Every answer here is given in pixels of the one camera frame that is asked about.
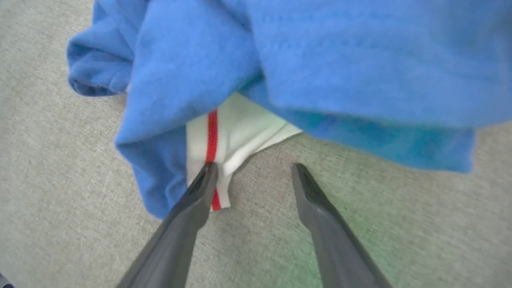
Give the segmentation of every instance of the white cloth with red stripe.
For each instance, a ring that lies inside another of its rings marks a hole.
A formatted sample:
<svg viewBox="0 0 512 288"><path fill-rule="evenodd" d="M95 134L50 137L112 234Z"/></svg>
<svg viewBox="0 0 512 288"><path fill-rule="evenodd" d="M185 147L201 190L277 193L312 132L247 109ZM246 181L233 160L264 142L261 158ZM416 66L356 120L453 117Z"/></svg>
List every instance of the white cloth with red stripe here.
<svg viewBox="0 0 512 288"><path fill-rule="evenodd" d="M300 132L238 93L217 110L188 122L186 129L188 185L205 162L219 165L213 211L230 206L231 176L247 157Z"/></svg>

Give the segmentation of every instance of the gray carpet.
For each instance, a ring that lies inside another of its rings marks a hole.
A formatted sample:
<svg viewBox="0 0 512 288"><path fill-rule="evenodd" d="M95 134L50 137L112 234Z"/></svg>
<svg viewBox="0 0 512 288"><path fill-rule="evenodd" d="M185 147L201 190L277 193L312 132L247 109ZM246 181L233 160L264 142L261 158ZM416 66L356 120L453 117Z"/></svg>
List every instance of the gray carpet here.
<svg viewBox="0 0 512 288"><path fill-rule="evenodd" d="M17 288L115 287L158 225L112 142L122 97L66 84L91 1L0 1L0 271ZM512 124L470 175L424 172L299 135L251 158L200 232L188 287L320 287L290 165L307 165L396 288L511 287Z"/></svg>

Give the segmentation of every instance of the white garment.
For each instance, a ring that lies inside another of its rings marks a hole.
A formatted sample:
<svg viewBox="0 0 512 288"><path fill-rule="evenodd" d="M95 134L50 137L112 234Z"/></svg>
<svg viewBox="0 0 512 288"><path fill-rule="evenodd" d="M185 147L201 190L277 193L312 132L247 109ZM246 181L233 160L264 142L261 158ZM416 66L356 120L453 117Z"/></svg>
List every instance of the white garment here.
<svg viewBox="0 0 512 288"><path fill-rule="evenodd" d="M206 161L207 150L210 149L209 156L214 157L219 165L217 205L226 208L230 206L227 190L231 176L245 159L300 130L238 93L222 103L216 114L216 125L213 123L215 112L198 117L186 125L187 182L190 185L197 176ZM217 143L212 133L217 135ZM217 149L212 155L215 144ZM215 200L213 210L219 209L219 206L215 206Z"/></svg>

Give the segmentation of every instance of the clothing pile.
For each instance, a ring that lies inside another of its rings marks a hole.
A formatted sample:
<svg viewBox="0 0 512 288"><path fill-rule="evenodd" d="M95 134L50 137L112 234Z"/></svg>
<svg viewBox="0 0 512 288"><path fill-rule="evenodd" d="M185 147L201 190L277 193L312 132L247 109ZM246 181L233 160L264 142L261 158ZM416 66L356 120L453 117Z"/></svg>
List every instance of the clothing pile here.
<svg viewBox="0 0 512 288"><path fill-rule="evenodd" d="M205 161L229 206L243 160L299 131L465 173L512 118L510 0L96 0L67 59L77 93L127 92L116 147L159 218Z"/></svg>

